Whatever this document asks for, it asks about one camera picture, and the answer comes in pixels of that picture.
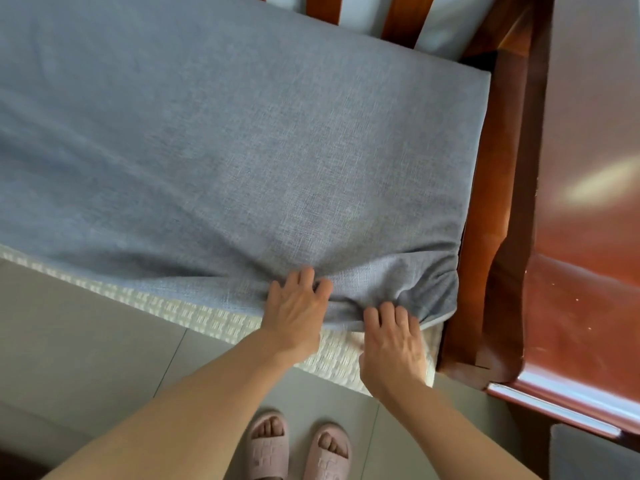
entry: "gray floor tile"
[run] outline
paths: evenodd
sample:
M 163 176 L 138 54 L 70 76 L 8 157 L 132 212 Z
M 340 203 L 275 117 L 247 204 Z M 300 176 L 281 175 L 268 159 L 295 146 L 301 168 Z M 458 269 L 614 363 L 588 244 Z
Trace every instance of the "gray floor tile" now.
M 90 436 L 153 397 L 185 331 L 11 263 L 0 304 L 0 401 Z
M 187 331 L 161 389 L 222 354 L 229 347 L 220 340 Z M 349 434 L 354 448 L 349 478 L 360 478 L 378 411 L 377 401 L 307 372 L 292 369 L 267 395 L 260 411 L 272 409 L 283 412 L 291 430 L 291 480 L 302 478 L 311 437 L 315 429 L 327 421 L 340 424 Z M 244 448 L 238 448 L 227 478 L 244 478 L 244 468 Z
M 519 435 L 506 404 L 441 374 L 436 375 L 434 387 L 482 432 L 519 457 Z M 411 435 L 380 406 L 362 480 L 389 478 L 437 480 L 438 476 Z
M 55 468 L 91 441 L 33 414 L 0 403 L 0 450 Z

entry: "slipper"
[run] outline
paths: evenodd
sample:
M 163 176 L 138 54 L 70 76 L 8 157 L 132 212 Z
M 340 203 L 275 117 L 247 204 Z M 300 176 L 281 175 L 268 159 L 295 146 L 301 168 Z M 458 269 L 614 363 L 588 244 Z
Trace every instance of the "slipper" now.
M 329 433 L 340 448 L 347 451 L 347 458 L 320 448 L 318 441 L 324 433 Z M 347 433 L 340 426 L 327 423 L 314 435 L 303 478 L 304 480 L 347 480 L 352 456 L 353 450 Z
M 256 428 L 274 416 L 282 423 L 284 434 L 270 438 L 252 438 Z M 289 473 L 289 428 L 282 414 L 271 411 L 261 415 L 252 422 L 246 438 L 249 480 L 265 477 L 286 479 Z

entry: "person's left hand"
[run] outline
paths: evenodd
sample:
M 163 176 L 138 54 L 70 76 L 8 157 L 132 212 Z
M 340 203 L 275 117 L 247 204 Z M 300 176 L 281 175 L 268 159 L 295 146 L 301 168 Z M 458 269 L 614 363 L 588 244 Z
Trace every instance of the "person's left hand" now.
M 333 291 L 333 284 L 320 280 L 313 290 L 315 271 L 305 266 L 292 271 L 281 288 L 271 283 L 260 331 L 276 344 L 276 350 L 286 355 L 291 364 L 302 362 L 317 352 L 320 328 Z

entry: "hand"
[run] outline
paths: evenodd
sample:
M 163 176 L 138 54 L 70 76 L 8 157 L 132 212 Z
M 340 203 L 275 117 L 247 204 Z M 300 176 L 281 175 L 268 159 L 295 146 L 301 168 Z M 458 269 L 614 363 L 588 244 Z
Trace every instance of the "hand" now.
M 276 352 L 286 356 L 291 365 L 317 352 L 320 328 L 333 291 L 331 281 L 322 279 L 313 290 L 314 269 L 306 266 L 292 271 L 280 287 L 271 283 L 260 332 L 268 335 Z
M 402 307 L 386 302 L 364 310 L 364 352 L 360 355 L 360 378 L 381 403 L 412 381 L 424 384 L 427 359 L 420 325 Z

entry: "seat cushion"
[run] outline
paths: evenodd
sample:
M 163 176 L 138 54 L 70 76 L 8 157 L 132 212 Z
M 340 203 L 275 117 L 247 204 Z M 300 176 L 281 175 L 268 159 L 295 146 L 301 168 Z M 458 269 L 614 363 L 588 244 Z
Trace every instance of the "seat cushion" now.
M 0 242 L 261 314 L 311 264 L 325 325 L 456 307 L 489 74 L 257 0 L 7 0 Z

